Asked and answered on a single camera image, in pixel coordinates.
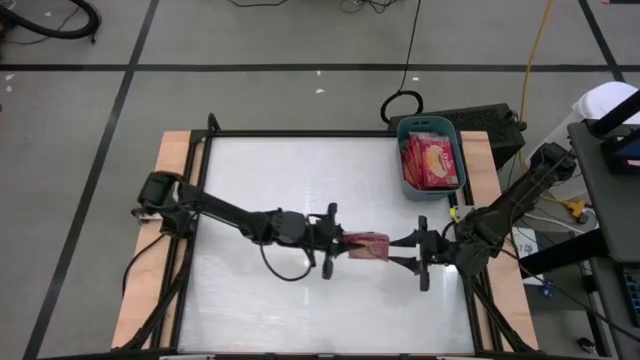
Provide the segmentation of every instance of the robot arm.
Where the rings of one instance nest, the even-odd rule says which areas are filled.
[[[420,290],[429,289],[428,266],[453,264],[465,276],[473,277],[496,257],[513,222],[530,211],[539,196],[556,181],[571,177],[575,157],[557,144],[542,145],[531,158],[531,167],[507,192],[485,208],[469,213],[454,226],[457,241],[450,242],[435,230],[429,230],[427,219],[418,219],[418,229],[409,236],[392,241],[390,246],[418,247],[420,259],[390,257],[414,274],[420,275]],[[140,213],[158,213],[163,218],[161,232],[187,237],[194,214],[203,214],[238,228],[253,243],[302,249],[312,266],[315,251],[325,253],[323,278],[332,275],[332,259],[360,247],[347,244],[343,230],[335,223],[337,205],[329,205],[326,214],[305,216],[277,209],[249,212],[205,193],[182,180],[178,174],[154,172],[140,192]],[[317,218],[311,223],[310,217]]]

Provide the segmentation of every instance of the black wire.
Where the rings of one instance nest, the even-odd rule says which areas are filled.
[[[372,0],[364,0],[364,2],[368,3],[373,8],[373,11],[377,12],[378,14],[382,14],[383,12],[385,12],[385,10],[387,10],[387,8],[391,6],[391,4],[397,1],[398,0],[390,0],[388,3],[379,3]]]
[[[122,297],[124,297],[124,291],[127,289],[127,278],[129,277],[129,270],[131,270],[133,264],[135,264],[136,260],[138,260],[138,258],[142,256],[142,254],[159,243],[163,237],[165,237],[165,234],[158,236],[157,239],[153,240],[149,245],[145,246],[142,250],[140,250],[139,253],[136,254],[136,256],[133,257],[133,259],[131,259],[131,261],[129,261],[129,265],[127,265],[127,268],[124,270],[124,275],[122,275]]]
[[[238,4],[237,2],[233,1],[233,0],[227,0],[228,2],[232,3],[233,5],[237,6],[237,7],[258,7],[258,6],[280,6],[284,3],[286,3],[289,0],[280,0],[276,3],[259,3],[259,4]]]
[[[449,228],[450,228],[453,224],[455,224],[455,221],[451,221],[450,223],[448,223],[448,224],[444,227],[444,229],[442,229],[442,237],[443,237],[444,239],[446,239],[446,238],[447,238],[447,232],[449,231]]]
[[[516,155],[513,155],[513,161],[511,161],[511,170],[509,170],[509,178],[507,179],[507,189],[511,187],[511,175],[513,175],[513,168],[516,166]]]
[[[407,52],[407,61],[404,63],[404,72],[402,74],[402,82],[400,83],[400,88],[398,92],[402,91],[404,87],[404,82],[407,78],[407,71],[409,70],[409,60],[411,59],[411,49],[413,49],[413,38],[416,35],[416,25],[418,25],[418,15],[420,14],[420,5],[422,5],[422,0],[418,0],[418,7],[416,8],[416,16],[413,19],[413,29],[411,30],[411,40],[409,41],[409,51]]]
[[[72,18],[75,14],[77,14],[77,13],[78,13],[78,11],[80,11],[80,6],[77,6],[77,7],[76,7],[76,9],[75,9],[75,10],[74,10],[74,11],[73,11],[69,16],[67,16],[67,17],[64,19],[64,21],[62,22],[62,24],[60,24],[60,26],[58,26],[58,28],[57,28],[55,31],[60,31],[60,30],[62,30],[62,28],[63,28],[65,25],[67,25],[67,22],[68,22],[69,20],[71,20],[71,18]],[[41,43],[41,42],[47,41],[47,40],[49,40],[49,39],[51,39],[51,37],[50,37],[50,36],[45,36],[45,37],[43,37],[43,38],[41,38],[41,39],[34,40],[34,41],[21,42],[21,41],[10,41],[10,40],[5,40],[5,42],[6,42],[7,44],[15,44],[15,45],[34,45],[34,44],[39,44],[39,43]]]
[[[387,8],[389,6],[391,6],[392,4],[396,3],[398,0],[390,0],[387,3],[379,3],[377,1],[373,1],[373,0],[342,0],[340,2],[340,10],[342,10],[342,12],[347,13],[347,14],[355,14],[357,12],[359,12],[360,10],[362,10],[364,8],[365,4],[369,4],[369,6],[371,6],[371,8],[373,8],[373,11],[375,11],[378,14],[382,14],[384,13]],[[348,8],[346,8],[344,6],[345,3],[347,2],[351,2],[355,5],[355,7],[351,10],[349,10]]]
[[[518,257],[513,255],[512,253],[508,252],[505,249],[500,249],[500,251],[502,251],[503,253],[511,256],[512,258],[514,258],[516,261],[518,261]],[[542,280],[540,277],[533,275],[529,270],[525,269],[520,262],[518,261],[518,266],[520,267],[520,269],[522,271],[524,271],[525,273],[527,273],[529,276],[538,279],[539,281],[544,282],[544,280]],[[589,307],[588,305],[583,304],[581,301],[577,300],[576,298],[574,298],[573,296],[569,295],[568,292],[562,290],[561,288],[559,288],[558,286],[556,286],[555,284],[549,283],[549,285],[551,287],[553,287],[554,289],[558,290],[559,293],[561,293],[562,295],[566,296],[567,299],[573,301],[574,303],[580,305],[582,308],[584,308],[586,311],[590,312],[591,314],[593,314],[593,316],[597,317],[598,319],[604,321],[605,323],[607,323],[609,326],[611,326],[612,328],[618,330],[622,335],[627,336],[628,338],[630,338],[631,340],[640,343],[640,337],[633,335],[632,333],[630,333],[629,331],[623,329],[621,326],[619,326],[618,324],[612,322],[611,320],[607,319],[606,316],[600,314],[599,312],[593,310],[591,307]]]
[[[307,251],[303,250],[303,252],[305,253],[305,255],[307,255],[307,259],[309,260],[309,266],[307,266],[307,270],[304,272],[304,274],[302,274],[300,276],[297,276],[297,277],[293,277],[293,278],[284,277],[284,276],[280,275],[274,268],[272,268],[271,264],[269,264],[269,260],[267,260],[267,256],[264,253],[264,242],[262,240],[262,237],[260,237],[260,255],[262,255],[262,260],[264,261],[264,264],[267,266],[269,271],[271,271],[271,273],[273,275],[275,275],[276,277],[278,277],[280,280],[294,282],[294,281],[302,280],[305,277],[307,277],[307,275],[309,275],[309,273],[311,272],[311,268],[313,267],[311,265],[311,256],[309,255],[309,253]]]

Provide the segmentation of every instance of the black cable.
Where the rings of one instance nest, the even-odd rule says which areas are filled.
[[[444,227],[444,229],[442,229],[442,237],[443,237],[444,239],[446,239],[446,238],[447,238],[447,232],[449,231],[449,228],[450,228],[451,226],[453,226],[453,224],[455,224],[455,223],[456,223],[455,221],[451,221],[450,223],[448,223],[448,224]]]
[[[32,23],[31,21],[21,17],[20,15],[5,8],[4,6],[0,6],[0,18],[7,19],[10,22],[13,22],[19,26],[22,26],[27,30],[31,30],[40,35],[44,35],[44,36],[56,38],[56,39],[80,39],[80,38],[95,34],[96,31],[98,31],[98,28],[100,27],[100,23],[101,23],[101,18],[98,12],[96,11],[96,8],[84,0],[69,0],[69,1],[78,5],[78,7],[81,8],[84,12],[86,12],[87,16],[89,17],[87,24],[78,30],[69,30],[69,31],[60,31],[60,29],[51,30],[44,26],[40,26],[38,24]]]
[[[413,38],[416,35],[416,25],[418,25],[418,15],[420,14],[420,5],[422,5],[422,0],[418,0],[418,6],[416,7],[416,16],[413,19],[413,29],[411,29],[411,40],[409,40],[409,51],[407,52],[407,61],[404,63],[404,72],[402,74],[402,82],[400,83],[400,88],[398,92],[402,91],[404,87],[404,81],[407,78],[407,71],[409,70],[409,60],[411,59],[411,50],[413,49]]]
[[[516,261],[518,261],[518,257],[515,256],[514,254],[508,252],[505,249],[500,249],[500,251],[502,251],[503,253],[509,255],[510,257],[514,258]],[[541,278],[539,278],[536,275],[533,275],[529,270],[525,269],[520,262],[518,261],[518,266],[520,267],[520,269],[522,271],[524,271],[525,273],[527,273],[529,276],[538,279],[539,281],[544,282],[544,280],[542,280]],[[623,329],[621,326],[619,326],[618,324],[612,322],[611,320],[607,319],[606,316],[600,314],[599,312],[593,310],[591,307],[583,304],[581,301],[577,300],[576,298],[574,298],[573,296],[569,295],[568,292],[562,290],[561,288],[557,287],[555,284],[551,284],[549,283],[549,285],[551,287],[553,287],[554,289],[558,290],[559,293],[561,293],[562,295],[566,296],[567,299],[571,300],[572,302],[576,303],[577,305],[580,305],[582,308],[584,308],[586,311],[590,312],[593,316],[597,317],[598,319],[604,321],[605,323],[607,323],[609,326],[611,326],[612,328],[616,329],[618,332],[620,332],[622,335],[627,336],[628,338],[630,338],[631,340],[640,343],[640,337],[633,335],[632,333],[630,333],[629,331]]]
[[[72,12],[69,16],[67,16],[64,21],[62,22],[62,24],[60,24],[60,26],[58,26],[58,28],[56,29],[56,31],[60,31],[62,30],[62,28],[67,24],[67,22],[75,15],[78,13],[78,11],[80,10],[80,7],[76,7],[76,10],[74,12]],[[50,36],[45,36],[41,39],[38,40],[34,40],[34,41],[28,41],[28,42],[22,42],[22,41],[10,41],[10,40],[6,40],[5,42],[7,44],[16,44],[16,45],[33,45],[33,44],[39,44],[43,41],[47,41],[51,39]]]
[[[400,96],[411,95],[416,99],[416,101],[418,102],[418,109],[415,112],[416,114],[420,114],[422,112],[422,109],[424,108],[424,101],[422,100],[422,96],[417,91],[402,90],[402,88],[404,87],[404,82],[407,78],[407,71],[409,70],[409,60],[411,59],[411,50],[413,49],[413,38],[416,35],[416,25],[418,24],[420,5],[422,5],[422,0],[418,0],[418,6],[416,7],[416,15],[413,19],[413,29],[411,30],[411,40],[409,41],[409,51],[407,53],[407,61],[404,64],[404,71],[402,73],[402,82],[400,83],[400,88],[393,95],[389,96],[389,98],[387,98],[387,100],[382,103],[382,107],[380,107],[380,117],[386,124],[391,123],[391,120],[389,120],[389,118],[387,117],[387,106],[389,106],[389,104],[393,100],[399,98]]]
[[[382,14],[383,12],[385,12],[385,10],[387,10],[387,8],[389,6],[391,6],[392,4],[394,4],[397,1],[398,0],[389,0],[388,3],[379,3],[377,1],[364,0],[364,2],[368,3],[373,8],[373,11],[375,11],[378,14]]]
[[[289,0],[280,0],[277,3],[239,4],[233,0],[227,0],[237,7],[259,7],[259,6],[280,6]]]
[[[511,187],[511,176],[513,175],[513,168],[516,166],[516,156],[513,155],[513,161],[511,161],[511,170],[509,170],[509,178],[507,179],[507,189]]]
[[[131,259],[131,261],[129,261],[129,265],[127,265],[127,268],[124,270],[124,275],[122,275],[122,297],[124,297],[124,291],[127,289],[127,278],[129,277],[129,270],[131,270],[131,267],[133,266],[133,264],[135,264],[136,260],[138,260],[138,258],[142,256],[142,254],[144,254],[149,249],[151,249],[154,245],[159,243],[160,240],[162,240],[162,238],[164,237],[165,237],[165,234],[158,236],[157,239],[153,240],[149,245],[145,246],[142,250],[140,250],[139,253],[136,254],[136,256],[133,257],[133,259]]]
[[[318,217],[317,215],[307,215],[307,224],[309,223],[309,217],[311,216]],[[278,279],[284,280],[284,281],[294,282],[294,281],[302,280],[305,277],[307,277],[307,275],[309,275],[309,273],[311,272],[311,268],[313,268],[313,266],[315,265],[313,261],[313,245],[315,244],[315,234],[313,229],[309,231],[309,234],[311,235],[311,241],[310,241],[311,244],[309,245],[309,249],[302,248],[302,252],[304,252],[304,254],[307,255],[307,260],[309,260],[309,266],[307,266],[307,270],[302,275],[296,276],[293,278],[284,277],[280,275],[274,268],[271,267],[271,264],[269,264],[269,260],[267,260],[267,256],[264,253],[264,242],[262,240],[262,237],[260,237],[260,255],[262,256],[262,260],[264,261],[264,264],[267,266],[267,269],[269,269],[269,271],[271,271],[271,273],[275,275]]]
[[[344,4],[347,2],[351,2],[353,3],[354,7],[353,9],[349,9],[348,7],[345,7]],[[342,10],[342,12],[347,13],[347,14],[355,14],[357,12],[359,12],[360,10],[362,10],[365,6],[365,4],[369,4],[369,6],[371,6],[371,8],[373,8],[373,11],[375,11],[378,14],[382,14],[384,13],[387,8],[389,6],[391,6],[392,4],[398,2],[398,0],[390,0],[389,2],[386,3],[379,3],[377,1],[373,1],[373,0],[342,0],[340,2],[340,10]]]

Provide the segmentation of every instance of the cable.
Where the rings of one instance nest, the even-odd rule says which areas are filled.
[[[444,227],[444,229],[442,229],[442,238],[444,238],[444,239],[446,239],[446,238],[447,238],[447,232],[449,231],[449,228],[450,228],[451,226],[453,226],[453,224],[455,224],[455,223],[456,223],[455,221],[451,221],[450,223],[448,223],[448,224]]]
[[[538,28],[538,34],[536,35],[536,40],[533,43],[533,48],[531,48],[531,53],[529,54],[529,61],[527,61],[527,69],[525,71],[524,74],[524,82],[522,84],[522,96],[521,96],[521,100],[520,100],[520,116],[518,118],[518,122],[523,123],[524,122],[524,117],[525,117],[525,110],[526,110],[526,104],[527,104],[527,91],[529,89],[529,75],[531,74],[531,67],[533,66],[533,59],[535,58],[536,52],[538,51],[538,45],[540,44],[540,39],[542,39],[542,33],[543,30],[545,28],[545,26],[547,25],[547,20],[549,19],[549,14],[551,13],[551,7],[553,5],[553,0],[548,0],[547,1],[547,6],[544,10],[544,15],[542,16],[542,21],[540,22],[540,27]],[[524,160],[522,160],[522,152],[521,150],[518,150],[518,161],[520,162],[520,168],[522,169],[522,172],[526,172],[527,171],[527,167],[524,164]],[[563,203],[561,200],[556,199],[553,196],[541,196],[543,199],[551,201],[551,202],[557,202],[557,203]]]
[[[277,3],[259,3],[259,4],[238,4],[237,2],[235,2],[233,0],[227,0],[227,1],[232,3],[233,5],[235,5],[237,7],[259,7],[259,6],[280,6],[280,5],[286,3],[289,0],[280,0]]]
[[[524,216],[526,216],[528,218],[532,218],[532,219],[536,219],[536,220],[540,220],[540,221],[546,221],[548,223],[556,224],[556,225],[562,226],[563,228],[566,228],[566,229],[569,229],[569,230],[571,230],[573,232],[576,232],[578,234],[584,234],[585,233],[582,230],[578,230],[578,229],[574,228],[573,226],[565,224],[562,221],[558,221],[556,219],[549,219],[549,218],[545,218],[545,217],[542,217],[542,216],[531,215],[531,214],[524,214]]]
[[[597,229],[600,227],[600,223],[598,222],[598,216],[596,215],[596,212],[593,209],[590,208],[585,208],[584,211],[586,212],[590,212],[591,215],[593,215],[593,219],[596,221],[596,224],[593,226],[594,229]]]
[[[342,0],[340,2],[340,10],[342,10],[342,12],[347,13],[347,14],[355,14],[358,11],[362,10],[362,8],[364,8],[365,4],[369,4],[369,6],[371,6],[371,8],[373,8],[373,11],[375,11],[378,14],[382,14],[384,13],[387,8],[389,6],[391,6],[392,4],[396,3],[398,0],[390,0],[389,2],[386,3],[379,3],[377,1],[373,1],[373,0]],[[354,5],[353,9],[348,9],[344,6],[345,3],[352,3]]]
[[[518,257],[515,256],[514,254],[508,252],[507,250],[504,249],[500,249],[500,251],[502,251],[503,253],[509,255],[510,257],[514,258],[516,261],[518,260]],[[522,271],[524,271],[527,275],[544,282],[544,280],[542,280],[540,277],[533,275],[529,270],[525,269],[520,262],[518,261],[518,266],[520,267],[520,269]],[[616,329],[618,332],[620,332],[621,334],[627,336],[628,338],[630,338],[631,340],[640,343],[640,337],[633,335],[632,333],[630,333],[629,331],[623,329],[621,326],[619,326],[618,324],[612,322],[611,320],[607,319],[604,315],[600,314],[599,312],[593,310],[591,307],[583,304],[581,301],[577,300],[576,298],[574,298],[573,296],[569,295],[568,292],[564,291],[563,289],[557,287],[555,284],[553,283],[548,283],[551,287],[553,287],[554,289],[558,290],[559,293],[561,293],[562,295],[566,296],[567,299],[571,300],[572,302],[576,303],[577,305],[580,305],[582,308],[584,308],[586,311],[590,312],[591,314],[593,314],[595,317],[597,317],[598,319],[604,321],[605,323],[607,323],[609,326],[611,326],[612,328]]]
[[[69,21],[69,20],[70,20],[70,19],[71,19],[75,14],[77,14],[77,13],[78,13],[78,11],[79,11],[79,10],[80,10],[80,7],[79,7],[79,6],[78,6],[78,7],[76,7],[75,11],[74,11],[74,12],[72,12],[69,16],[67,16],[67,17],[64,19],[64,21],[62,22],[62,24],[60,24],[60,26],[58,26],[58,28],[56,29],[56,31],[61,30],[61,29],[62,29],[62,28],[67,24],[67,22],[68,22],[68,21]],[[28,42],[10,41],[10,40],[7,40],[7,41],[5,41],[5,42],[6,42],[7,44],[16,44],[16,45],[33,45],[33,44],[38,44],[38,43],[41,43],[41,42],[47,41],[47,40],[49,40],[49,39],[51,39],[51,37],[50,37],[50,36],[45,36],[45,37],[43,37],[43,38],[41,38],[41,39],[39,39],[39,40],[28,41]]]
[[[418,6],[416,7],[416,16],[413,19],[413,29],[411,29],[411,40],[409,40],[409,51],[407,52],[407,61],[404,63],[404,72],[402,74],[402,82],[400,83],[400,88],[398,92],[402,91],[404,87],[404,81],[407,79],[407,71],[409,70],[409,60],[411,59],[411,50],[413,49],[413,38],[416,35],[416,25],[418,24],[418,15],[420,14],[420,5],[422,5],[422,0],[418,0]]]
[[[133,264],[135,264],[136,260],[138,260],[138,258],[142,256],[142,254],[144,254],[149,249],[151,249],[154,245],[159,243],[160,240],[162,240],[162,238],[165,237],[165,235],[166,234],[162,234],[158,236],[157,239],[153,240],[149,245],[145,246],[142,250],[140,250],[139,253],[136,254],[136,256],[133,257],[133,259],[131,259],[131,261],[129,261],[129,265],[127,265],[127,268],[124,270],[124,275],[122,275],[122,297],[124,297],[124,291],[127,289],[127,279],[129,278],[129,270],[131,270],[131,267],[133,266]]]
[[[422,0],[418,0],[418,6],[416,7],[416,15],[413,19],[413,29],[411,30],[411,40],[409,41],[409,51],[407,53],[407,61],[404,64],[404,71],[402,73],[402,82],[400,83],[400,88],[393,95],[389,96],[387,100],[382,103],[382,107],[380,107],[380,117],[382,121],[386,124],[391,124],[391,121],[387,117],[387,106],[389,104],[399,98],[400,96],[410,95],[413,96],[418,102],[418,109],[416,110],[416,114],[420,114],[422,109],[424,108],[424,101],[422,100],[422,96],[413,90],[402,90],[404,87],[404,82],[407,79],[407,71],[409,70],[409,60],[411,59],[411,49],[413,49],[413,38],[416,35],[416,25],[418,24],[418,15],[420,14],[420,5],[422,5]]]
[[[13,9],[17,4],[16,0],[2,0],[0,1],[0,6],[2,6],[2,4],[5,4],[5,3],[11,3],[11,5],[6,6],[6,8],[9,10]]]
[[[309,218],[312,216],[320,218],[317,215],[307,215],[307,224],[309,223]],[[269,269],[269,271],[271,271],[271,273],[275,275],[278,279],[284,280],[284,281],[294,282],[294,281],[302,280],[305,277],[307,277],[307,275],[309,275],[309,273],[311,272],[311,268],[313,268],[313,266],[315,265],[313,261],[313,245],[315,244],[315,234],[313,230],[309,231],[309,234],[311,235],[309,249],[304,249],[304,248],[302,249],[302,252],[304,252],[304,254],[307,255],[307,260],[309,260],[309,265],[307,266],[307,270],[302,275],[296,276],[293,278],[284,277],[280,275],[274,268],[271,267],[269,260],[267,260],[267,255],[264,253],[264,241],[262,237],[260,237],[260,244],[259,244],[260,255],[262,256],[262,261],[264,261],[264,264],[267,266],[267,269]]]
[[[19,26],[22,26],[27,30],[31,30],[40,35],[44,35],[44,36],[52,37],[56,39],[80,39],[89,35],[95,35],[96,31],[98,31],[98,28],[100,27],[100,23],[102,22],[102,19],[100,18],[99,13],[96,11],[96,8],[84,0],[69,0],[69,1],[78,5],[78,7],[80,7],[84,12],[86,12],[87,16],[89,17],[87,24],[78,30],[69,30],[69,31],[60,31],[59,29],[51,30],[44,26],[40,26],[38,24],[32,23],[31,21],[19,16],[18,14],[5,8],[4,6],[0,6],[0,18],[7,19],[11,22],[16,23]]]

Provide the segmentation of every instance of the white object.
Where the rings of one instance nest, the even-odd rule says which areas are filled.
[[[346,231],[407,236],[418,216],[442,231],[448,200],[402,194],[394,138],[218,138],[204,190],[247,210],[324,213],[338,204]],[[265,247],[283,276],[300,275],[299,249]],[[415,249],[392,249],[416,256]],[[431,288],[401,266],[341,255],[331,280],[324,257],[305,279],[272,275],[258,246],[202,218],[184,308],[185,352],[472,354],[464,289],[453,266],[431,266]]]
[[[545,221],[545,222],[548,222],[548,223],[556,224],[558,226],[562,226],[563,228],[571,230],[571,231],[576,232],[578,234],[584,234],[584,231],[578,230],[578,229],[574,228],[573,226],[565,224],[562,221],[558,221],[556,219],[549,219],[549,218],[545,218],[545,217],[542,217],[542,216],[531,215],[531,214],[524,214],[524,216],[532,218],[532,219],[536,219],[536,220],[540,220],[540,221]]]
[[[615,81],[602,84],[592,90],[589,90],[582,95],[575,104],[573,104],[571,107],[573,111],[560,123],[560,125],[555,128],[555,130],[553,130],[549,136],[544,139],[542,143],[555,142],[569,150],[571,148],[571,145],[569,144],[569,133],[567,131],[567,126],[569,124],[580,122],[585,118],[600,119],[636,91],[637,89],[629,84]],[[636,114],[625,123],[640,124],[640,114]],[[574,174],[579,174],[580,171],[580,166],[578,166]],[[569,179],[563,184],[554,186],[549,190],[555,198],[561,200],[572,199],[578,195],[584,194],[586,191],[587,188],[581,176]]]
[[[518,256],[523,258],[538,252],[538,242],[536,241],[536,232],[533,229],[513,227],[513,241],[518,247]],[[542,274],[538,275],[540,280],[544,280]],[[528,285],[543,285],[534,277],[528,277],[522,282]]]

